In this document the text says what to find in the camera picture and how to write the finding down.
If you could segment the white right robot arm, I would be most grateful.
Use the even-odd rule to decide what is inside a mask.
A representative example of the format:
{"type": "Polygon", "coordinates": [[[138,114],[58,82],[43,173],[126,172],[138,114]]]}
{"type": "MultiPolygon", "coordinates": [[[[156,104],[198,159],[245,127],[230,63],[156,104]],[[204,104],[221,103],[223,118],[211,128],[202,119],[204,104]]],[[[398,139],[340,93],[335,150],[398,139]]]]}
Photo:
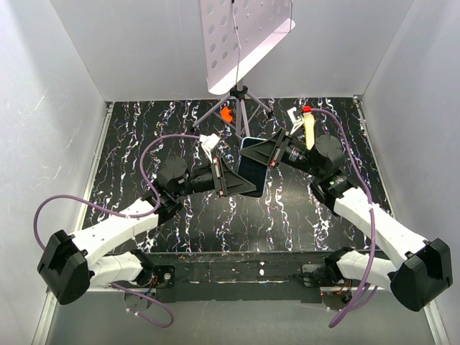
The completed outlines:
{"type": "Polygon", "coordinates": [[[284,163],[312,176],[312,194],[334,215],[351,222],[375,240],[386,258],[374,258],[344,247],[325,259],[306,280],[320,285],[344,284],[364,277],[390,291],[411,311],[419,311],[453,283],[451,251],[437,238],[428,241],[409,230],[372,202],[353,177],[342,171],[346,156],[341,141],[324,134],[308,149],[287,130],[269,139],[245,138],[240,150],[242,170],[255,168],[249,180],[261,186],[266,170],[284,163]]]}

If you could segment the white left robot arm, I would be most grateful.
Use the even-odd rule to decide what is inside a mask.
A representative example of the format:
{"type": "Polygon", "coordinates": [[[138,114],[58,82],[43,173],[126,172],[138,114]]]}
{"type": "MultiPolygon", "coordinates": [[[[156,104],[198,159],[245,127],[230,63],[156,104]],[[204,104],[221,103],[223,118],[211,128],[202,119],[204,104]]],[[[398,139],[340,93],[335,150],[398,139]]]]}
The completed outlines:
{"type": "Polygon", "coordinates": [[[111,250],[138,234],[158,227],[181,208],[182,196],[215,191],[220,197],[255,192],[257,186],[234,172],[215,157],[197,170],[188,169],[181,157],[170,157],[162,164],[149,191],[124,209],[125,216],[110,216],[90,228],[67,234],[55,232],[48,240],[37,271],[61,305],[70,304],[90,287],[129,281],[139,288],[154,278],[154,265],[139,251],[112,254],[111,250]]]}

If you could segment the black smartphone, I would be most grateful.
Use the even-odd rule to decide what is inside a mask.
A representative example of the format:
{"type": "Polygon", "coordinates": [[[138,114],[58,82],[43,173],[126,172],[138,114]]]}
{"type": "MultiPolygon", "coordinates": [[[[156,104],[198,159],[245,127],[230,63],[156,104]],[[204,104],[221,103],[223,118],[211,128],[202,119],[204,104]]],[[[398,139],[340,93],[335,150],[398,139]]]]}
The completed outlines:
{"type": "Polygon", "coordinates": [[[238,174],[251,183],[254,183],[257,186],[257,190],[261,193],[259,197],[253,198],[260,198],[264,193],[267,179],[267,168],[268,167],[259,164],[258,162],[241,157],[239,154],[238,174]]]}

